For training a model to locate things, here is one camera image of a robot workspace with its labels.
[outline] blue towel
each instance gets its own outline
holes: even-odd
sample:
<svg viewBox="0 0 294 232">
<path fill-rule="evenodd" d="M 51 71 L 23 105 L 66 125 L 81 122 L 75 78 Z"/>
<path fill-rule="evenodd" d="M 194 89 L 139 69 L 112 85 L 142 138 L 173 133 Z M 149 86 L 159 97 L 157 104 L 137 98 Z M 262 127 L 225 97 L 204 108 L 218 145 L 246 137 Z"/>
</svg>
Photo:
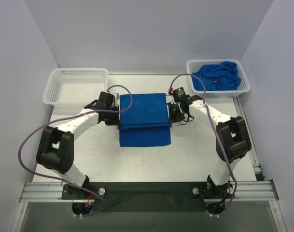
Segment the blue towel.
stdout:
<svg viewBox="0 0 294 232">
<path fill-rule="evenodd" d="M 206 91 L 237 90 L 241 83 L 237 64 L 229 61 L 220 64 L 206 64 L 198 72 L 192 73 L 202 80 Z M 192 77 L 194 89 L 203 91 L 201 83 Z"/>
<path fill-rule="evenodd" d="M 165 93 L 133 94 L 133 105 L 120 114 L 120 146 L 165 146 L 171 143 Z M 128 107 L 129 95 L 120 96 L 120 109 Z"/>
</svg>

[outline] white basket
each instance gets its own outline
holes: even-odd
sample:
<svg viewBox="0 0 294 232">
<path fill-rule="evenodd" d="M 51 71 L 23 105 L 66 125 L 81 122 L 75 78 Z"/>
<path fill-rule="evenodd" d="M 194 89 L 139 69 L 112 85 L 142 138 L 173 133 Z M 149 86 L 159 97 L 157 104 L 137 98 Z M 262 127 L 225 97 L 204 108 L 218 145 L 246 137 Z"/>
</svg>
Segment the white basket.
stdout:
<svg viewBox="0 0 294 232">
<path fill-rule="evenodd" d="M 107 84 L 107 69 L 55 69 L 50 74 L 42 101 L 58 108 L 84 107 L 98 99 Z"/>
<path fill-rule="evenodd" d="M 206 91 L 206 98 L 231 98 L 237 97 L 241 93 L 249 92 L 251 87 L 247 75 L 241 65 L 241 63 L 236 59 L 196 59 L 189 60 L 186 63 L 187 73 L 192 74 L 199 71 L 199 69 L 205 64 L 219 64 L 224 61 L 230 61 L 237 64 L 238 67 L 238 76 L 241 79 L 241 83 L 238 86 L 237 90 L 226 90 L 226 91 Z M 194 89 L 192 78 L 189 77 L 190 84 L 194 93 L 197 95 L 203 95 L 204 91 L 198 91 Z"/>
</svg>

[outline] cloth fold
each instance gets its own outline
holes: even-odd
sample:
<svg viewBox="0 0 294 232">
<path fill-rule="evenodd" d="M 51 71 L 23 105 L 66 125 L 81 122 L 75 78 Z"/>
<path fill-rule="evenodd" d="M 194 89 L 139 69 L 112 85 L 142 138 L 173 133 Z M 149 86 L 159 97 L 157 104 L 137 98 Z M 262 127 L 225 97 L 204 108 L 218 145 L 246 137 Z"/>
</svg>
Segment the cloth fold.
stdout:
<svg viewBox="0 0 294 232">
<path fill-rule="evenodd" d="M 130 109 L 120 114 L 120 146 L 148 147 L 171 143 L 165 93 L 132 94 Z M 120 96 L 120 109 L 130 104 L 129 95 Z"/>
<path fill-rule="evenodd" d="M 241 83 L 236 63 L 224 61 L 220 64 L 206 64 L 192 73 L 202 80 L 206 91 L 237 90 Z M 201 83 L 192 77 L 194 89 L 203 91 Z"/>
</svg>

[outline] white table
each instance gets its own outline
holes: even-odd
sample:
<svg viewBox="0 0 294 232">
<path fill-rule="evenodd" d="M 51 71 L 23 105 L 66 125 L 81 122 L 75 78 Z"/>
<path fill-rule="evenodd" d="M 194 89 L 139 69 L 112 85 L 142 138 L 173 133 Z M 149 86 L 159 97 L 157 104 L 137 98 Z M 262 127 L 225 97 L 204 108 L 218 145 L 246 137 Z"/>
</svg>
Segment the white table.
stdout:
<svg viewBox="0 0 294 232">
<path fill-rule="evenodd" d="M 174 75 L 110 75 L 109 86 L 124 85 L 132 93 L 167 92 Z M 174 88 L 184 87 L 192 95 L 188 77 L 180 77 Z M 112 92 L 125 94 L 121 88 Z M 237 116 L 232 98 L 207 99 L 214 108 L 231 116 Z M 81 109 L 54 108 L 51 120 L 72 116 Z M 171 144 L 162 147 L 120 147 L 116 126 L 103 122 L 86 131 L 75 141 L 75 165 L 91 182 L 174 182 L 206 181 L 218 155 L 215 151 L 215 136 L 212 129 L 199 120 L 185 126 L 173 124 Z M 36 171 L 57 176 L 38 165 Z M 238 181 L 255 181 L 249 154 L 234 170 Z M 57 181 L 39 176 L 33 182 Z"/>
</svg>

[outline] blue fabric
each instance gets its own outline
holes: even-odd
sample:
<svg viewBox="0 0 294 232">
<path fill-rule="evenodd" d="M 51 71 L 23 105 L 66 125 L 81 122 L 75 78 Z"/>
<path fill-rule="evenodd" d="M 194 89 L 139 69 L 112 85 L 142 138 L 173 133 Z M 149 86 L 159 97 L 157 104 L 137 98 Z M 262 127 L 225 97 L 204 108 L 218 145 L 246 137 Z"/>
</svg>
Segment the blue fabric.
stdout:
<svg viewBox="0 0 294 232">
<path fill-rule="evenodd" d="M 206 64 L 192 73 L 202 80 L 206 91 L 237 90 L 241 83 L 236 63 L 225 61 L 220 64 Z M 203 91 L 201 83 L 192 77 L 194 89 Z"/>
<path fill-rule="evenodd" d="M 165 93 L 133 94 L 130 109 L 120 114 L 120 146 L 165 146 L 171 143 Z M 120 96 L 120 109 L 130 104 L 129 95 Z"/>
</svg>

